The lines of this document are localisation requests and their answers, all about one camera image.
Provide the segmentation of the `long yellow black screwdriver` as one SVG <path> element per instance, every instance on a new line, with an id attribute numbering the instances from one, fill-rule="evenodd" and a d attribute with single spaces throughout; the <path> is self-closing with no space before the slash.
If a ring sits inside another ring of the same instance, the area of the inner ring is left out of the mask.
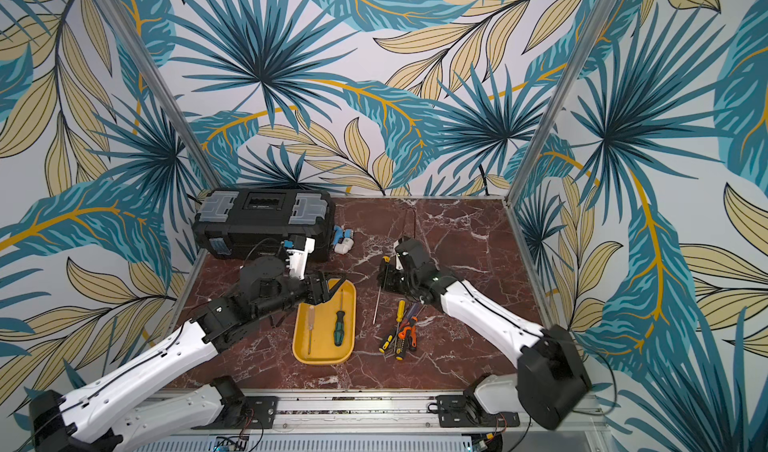
<path id="1" fill-rule="evenodd" d="M 372 316 L 372 324 L 373 325 L 375 325 L 376 322 L 377 322 L 378 311 L 379 311 L 380 303 L 381 303 L 381 295 L 382 295 L 382 292 L 383 292 L 383 288 L 384 288 L 384 286 L 386 285 L 386 282 L 387 282 L 387 273 L 388 273 L 388 270 L 389 270 L 390 261 L 391 261 L 390 257 L 387 256 L 387 255 L 384 255 L 381 258 L 381 261 L 379 263 L 379 269 L 378 269 L 378 273 L 377 273 L 378 292 L 377 292 L 377 295 L 376 295 L 376 302 L 375 302 L 374 312 L 373 312 L 373 316 Z"/>

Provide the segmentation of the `green black handle screwdriver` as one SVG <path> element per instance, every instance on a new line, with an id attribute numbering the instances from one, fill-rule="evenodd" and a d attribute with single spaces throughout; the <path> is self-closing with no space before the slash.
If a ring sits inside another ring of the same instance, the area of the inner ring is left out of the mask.
<path id="1" fill-rule="evenodd" d="M 336 312 L 336 321 L 334 325 L 334 332 L 333 332 L 333 341 L 334 345 L 336 347 L 340 347 L 343 343 L 344 337 L 345 337 L 345 326 L 344 326 L 344 319 L 345 319 L 345 310 L 344 310 L 344 292 L 342 290 L 339 290 L 337 292 L 337 295 L 339 296 L 339 308 Z"/>

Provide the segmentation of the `orange black handle screwdriver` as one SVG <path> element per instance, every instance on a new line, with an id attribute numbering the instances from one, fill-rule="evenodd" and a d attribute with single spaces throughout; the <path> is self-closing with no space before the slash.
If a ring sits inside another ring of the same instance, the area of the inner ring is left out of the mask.
<path id="1" fill-rule="evenodd" d="M 406 325 L 397 336 L 395 357 L 398 361 L 403 361 L 408 352 L 416 349 L 415 338 L 413 336 L 413 326 Z"/>

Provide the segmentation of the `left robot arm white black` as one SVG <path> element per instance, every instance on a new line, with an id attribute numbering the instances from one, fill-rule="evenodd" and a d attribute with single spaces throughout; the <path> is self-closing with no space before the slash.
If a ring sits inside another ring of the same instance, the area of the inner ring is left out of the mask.
<path id="1" fill-rule="evenodd" d="M 222 296 L 199 305 L 176 331 L 109 374 L 66 394 L 49 390 L 29 404 L 36 451 L 134 451 L 176 432 L 249 419 L 246 399 L 223 377 L 189 394 L 151 405 L 145 400 L 178 376 L 255 331 L 262 319 L 306 303 L 333 299 L 346 277 L 288 267 L 261 257 L 240 270 Z"/>

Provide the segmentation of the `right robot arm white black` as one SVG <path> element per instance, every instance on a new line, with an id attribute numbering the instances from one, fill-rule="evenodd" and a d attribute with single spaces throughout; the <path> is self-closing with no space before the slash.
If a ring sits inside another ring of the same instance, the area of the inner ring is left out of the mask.
<path id="1" fill-rule="evenodd" d="M 464 392 L 466 415 L 479 423 L 503 413 L 525 413 L 540 427 L 555 430 L 592 389 L 577 345 L 559 325 L 546 328 L 505 309 L 469 280 L 439 269 L 425 246 L 402 237 L 385 258 L 379 286 L 463 322 L 494 345 L 515 367 L 487 374 Z"/>

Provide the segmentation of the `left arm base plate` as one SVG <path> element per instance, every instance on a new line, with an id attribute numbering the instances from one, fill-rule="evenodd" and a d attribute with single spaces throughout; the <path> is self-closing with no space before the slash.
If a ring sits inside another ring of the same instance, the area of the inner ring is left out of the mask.
<path id="1" fill-rule="evenodd" d="M 233 405 L 226 405 L 212 423 L 195 426 L 193 430 L 272 429 L 278 401 L 277 396 L 244 396 Z"/>

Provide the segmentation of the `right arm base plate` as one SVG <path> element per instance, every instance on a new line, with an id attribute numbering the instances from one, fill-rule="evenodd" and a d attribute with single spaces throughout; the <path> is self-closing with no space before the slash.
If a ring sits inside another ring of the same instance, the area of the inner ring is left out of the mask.
<path id="1" fill-rule="evenodd" d="M 427 410 L 438 415 L 442 428 L 504 428 L 520 425 L 518 413 L 491 414 L 475 399 L 460 394 L 438 395 L 427 406 Z"/>

